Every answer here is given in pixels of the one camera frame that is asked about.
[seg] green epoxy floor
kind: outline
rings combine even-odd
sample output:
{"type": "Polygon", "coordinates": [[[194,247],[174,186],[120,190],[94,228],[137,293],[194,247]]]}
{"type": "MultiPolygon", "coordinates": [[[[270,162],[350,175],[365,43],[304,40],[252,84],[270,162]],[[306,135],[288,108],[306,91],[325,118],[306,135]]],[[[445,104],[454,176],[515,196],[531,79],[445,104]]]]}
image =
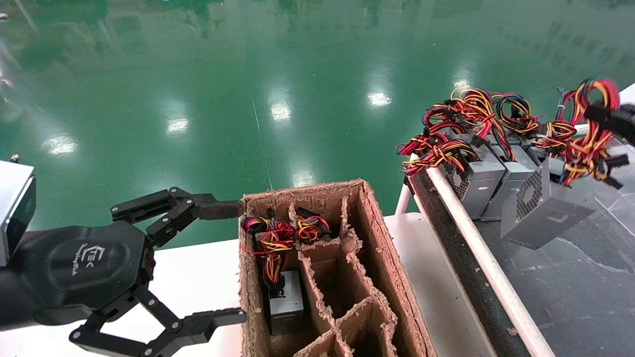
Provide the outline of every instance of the green epoxy floor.
{"type": "MultiPolygon", "coordinates": [[[[236,199],[358,177],[391,214],[394,146],[455,83],[547,118],[557,86],[633,83],[633,4],[7,0],[0,155],[37,167],[31,229],[108,224],[111,205],[173,185],[236,199]]],[[[169,246],[236,226],[195,222],[169,246]]]]}

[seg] white table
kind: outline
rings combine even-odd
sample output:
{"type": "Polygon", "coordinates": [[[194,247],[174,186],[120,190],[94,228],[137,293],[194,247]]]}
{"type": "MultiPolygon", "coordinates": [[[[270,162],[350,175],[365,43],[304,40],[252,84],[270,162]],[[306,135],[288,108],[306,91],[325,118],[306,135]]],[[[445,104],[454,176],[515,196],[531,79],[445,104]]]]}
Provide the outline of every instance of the white table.
{"type": "MultiPolygon", "coordinates": [[[[494,356],[434,231],[425,216],[384,217],[410,278],[440,357],[494,356]]],[[[156,252],[150,290],[180,318],[197,311],[238,307],[238,240],[156,252]]],[[[80,323],[29,327],[0,333],[0,357],[96,356],[68,341],[80,323]]],[[[102,329],[148,342],[162,326],[141,306],[102,329]]],[[[240,325],[221,327],[210,343],[189,346],[176,356],[240,356],[240,325]]]]}

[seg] gray metal casing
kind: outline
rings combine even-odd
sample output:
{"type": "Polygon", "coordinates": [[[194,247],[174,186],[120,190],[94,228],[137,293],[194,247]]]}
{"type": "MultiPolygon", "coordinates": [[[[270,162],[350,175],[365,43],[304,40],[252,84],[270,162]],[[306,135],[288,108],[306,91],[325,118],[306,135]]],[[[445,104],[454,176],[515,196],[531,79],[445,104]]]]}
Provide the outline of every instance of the gray metal casing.
{"type": "Polygon", "coordinates": [[[284,297],[269,299],[271,311],[271,335],[298,332],[304,325],[304,302],[300,273],[297,270],[283,271],[284,297]]]}
{"type": "MultiPolygon", "coordinates": [[[[455,137],[468,143],[472,140],[470,134],[458,134],[455,137]]],[[[503,177],[505,167],[487,146],[472,146],[472,149],[481,161],[464,163],[464,174],[460,174],[452,165],[445,165],[445,172],[446,179],[463,202],[467,214],[477,219],[503,177]]]]}
{"type": "MultiPolygon", "coordinates": [[[[520,145],[521,138],[518,137],[516,133],[512,133],[511,131],[505,129],[505,137],[507,138],[507,142],[509,145],[520,145]]],[[[490,142],[491,145],[498,145],[498,140],[494,134],[487,134],[486,139],[490,142]]]]}
{"type": "MultiPolygon", "coordinates": [[[[503,149],[499,146],[491,147],[493,153],[497,156],[503,156],[503,149]]],[[[525,153],[522,147],[518,145],[511,146],[516,161],[503,163],[505,175],[498,183],[494,190],[490,203],[485,208],[480,219],[482,221],[500,220],[502,218],[503,204],[509,196],[516,194],[516,189],[536,170],[537,166],[531,158],[525,153]]]]}
{"type": "Polygon", "coordinates": [[[25,210],[35,210],[35,188],[35,168],[0,161],[0,267],[7,265],[21,237],[20,231],[26,228],[16,223],[30,221],[30,217],[21,216],[25,210]]]}
{"type": "Polygon", "coordinates": [[[540,164],[545,160],[545,158],[549,155],[546,151],[544,151],[543,149],[539,149],[535,146],[530,146],[528,148],[525,149],[525,153],[527,153],[527,156],[529,156],[529,158],[533,161],[533,163],[535,163],[537,166],[540,166],[540,164]]]}
{"type": "Polygon", "coordinates": [[[518,145],[520,145],[520,147],[522,147],[525,151],[527,151],[530,147],[532,147],[533,141],[536,140],[535,137],[527,138],[527,137],[522,137],[522,136],[519,136],[518,139],[520,141],[520,143],[518,145]]]}
{"type": "Polygon", "coordinates": [[[500,236],[538,249],[596,211],[592,178],[574,181],[571,187],[552,182],[549,172],[562,173],[564,163],[547,158],[523,182],[516,195],[503,204],[500,236]]]}

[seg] psu fan grille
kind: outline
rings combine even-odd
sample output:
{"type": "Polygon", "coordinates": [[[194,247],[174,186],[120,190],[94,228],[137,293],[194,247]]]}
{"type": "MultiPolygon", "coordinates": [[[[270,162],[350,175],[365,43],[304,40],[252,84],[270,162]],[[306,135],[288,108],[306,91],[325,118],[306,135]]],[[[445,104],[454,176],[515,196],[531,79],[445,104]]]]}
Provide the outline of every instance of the psu fan grille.
{"type": "Polygon", "coordinates": [[[516,218],[523,219],[538,205],[542,197],[542,168],[538,168],[518,189],[516,218]]]}
{"type": "Polygon", "coordinates": [[[445,165],[445,171],[446,171],[446,179],[448,180],[448,183],[450,184],[450,186],[452,186],[452,189],[454,190],[454,193],[457,194],[457,197],[460,200],[463,200],[465,198],[465,194],[467,192],[467,187],[469,186],[469,181],[463,179],[460,175],[459,172],[457,170],[457,168],[454,165],[445,165]]]}

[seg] cardboard divider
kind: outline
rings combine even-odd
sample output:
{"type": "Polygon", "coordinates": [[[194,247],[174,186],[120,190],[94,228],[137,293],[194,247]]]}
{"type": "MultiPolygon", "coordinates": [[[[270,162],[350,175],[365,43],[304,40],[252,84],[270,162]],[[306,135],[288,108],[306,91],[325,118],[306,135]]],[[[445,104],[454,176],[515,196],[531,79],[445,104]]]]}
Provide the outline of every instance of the cardboard divider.
{"type": "Polygon", "coordinates": [[[293,357],[350,357],[351,349],[333,330],[325,332],[293,357]]]}
{"type": "Polygon", "coordinates": [[[342,199],[342,229],[340,230],[340,238],[342,240],[342,248],[345,253],[358,253],[362,249],[362,241],[355,234],[355,230],[351,229],[349,224],[348,213],[349,198],[348,196],[342,199]]]}
{"type": "Polygon", "coordinates": [[[349,196],[346,222],[349,232],[346,236],[357,236],[361,240],[362,246],[357,252],[359,263],[365,267],[367,277],[371,279],[374,287],[383,293],[387,303],[400,321],[395,326],[392,340],[398,355],[425,356],[426,347],[431,346],[431,343],[424,340],[423,335],[427,337],[427,331],[422,332],[420,325],[416,322],[417,313],[420,316],[420,312],[412,308],[412,306],[417,305],[416,300],[408,301],[406,299],[408,295],[414,298],[412,287],[395,284],[394,277],[405,276],[405,272],[396,269],[394,262],[399,262],[399,257],[394,251],[392,241],[375,237],[383,222],[377,222],[377,218],[364,209],[366,206],[370,206],[367,200],[366,196],[360,194],[349,196]]]}
{"type": "Polygon", "coordinates": [[[336,321],[336,331],[355,357],[396,357],[392,345],[394,322],[387,323],[377,301],[371,297],[356,304],[336,321]]]}
{"type": "MultiPolygon", "coordinates": [[[[238,230],[238,243],[248,250],[253,250],[253,240],[244,230],[238,230]]],[[[243,355],[251,357],[271,356],[271,336],[267,327],[264,298],[260,285],[262,273],[258,267],[256,256],[244,251],[239,252],[240,267],[240,291],[251,292],[240,294],[241,307],[249,316],[243,325],[243,337],[258,341],[258,345],[251,343],[249,339],[243,338],[243,355]]]]}
{"type": "Polygon", "coordinates": [[[325,333],[335,326],[335,319],[329,307],[324,303],[324,295],[317,288],[314,279],[314,271],[311,269],[311,260],[299,253],[300,275],[304,283],[309,309],[311,310],[311,318],[318,332],[325,333]]]}
{"type": "Polygon", "coordinates": [[[308,264],[315,288],[323,295],[323,303],[330,308],[333,318],[342,317],[355,303],[370,296],[363,277],[346,262],[339,239],[309,246],[298,253],[298,258],[308,264]]]}
{"type": "Polygon", "coordinates": [[[274,196],[267,196],[259,200],[257,205],[248,205],[245,213],[249,217],[265,217],[267,218],[267,210],[274,212],[274,218],[279,220],[289,220],[289,204],[285,199],[274,196]]]}
{"type": "Polygon", "coordinates": [[[396,325],[398,318],[392,311],[388,298],[386,298],[386,295],[384,295],[383,292],[375,287],[372,280],[366,275],[366,268],[361,264],[357,255],[355,255],[355,253],[348,253],[346,255],[346,263],[348,263],[348,265],[350,265],[352,269],[357,272],[358,276],[361,277],[361,283],[365,287],[365,289],[369,291],[370,296],[375,302],[377,311],[380,311],[382,313],[382,321],[391,323],[393,326],[396,325]]]}

